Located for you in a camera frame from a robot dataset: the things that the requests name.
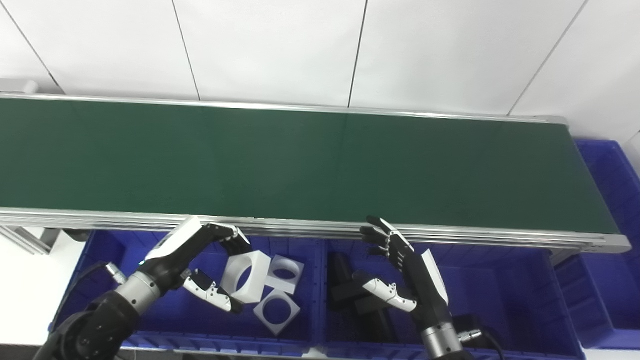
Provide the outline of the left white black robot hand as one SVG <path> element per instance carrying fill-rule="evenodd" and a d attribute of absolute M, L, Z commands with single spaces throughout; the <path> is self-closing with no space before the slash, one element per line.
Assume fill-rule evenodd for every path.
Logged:
<path fill-rule="evenodd" d="M 249 239 L 235 225 L 202 223 L 198 217 L 190 216 L 147 253 L 134 275 L 147 284 L 157 299 L 169 291 L 184 288 L 224 312 L 241 313 L 240 301 L 200 269 L 189 268 L 195 258 L 214 243 L 220 243 L 228 257 L 253 250 Z"/>

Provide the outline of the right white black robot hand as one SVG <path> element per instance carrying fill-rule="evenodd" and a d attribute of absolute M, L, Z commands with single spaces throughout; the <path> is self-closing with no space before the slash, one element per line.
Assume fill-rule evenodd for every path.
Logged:
<path fill-rule="evenodd" d="M 385 303 L 409 313 L 419 333 L 451 323 L 446 296 L 438 290 L 437 281 L 430 273 L 430 270 L 436 271 L 437 266 L 427 265 L 423 255 L 385 219 L 368 215 L 366 222 L 359 232 L 362 240 L 371 245 L 368 254 L 387 259 L 401 273 L 406 288 L 400 291 L 395 285 L 364 271 L 353 274 L 354 282 Z"/>

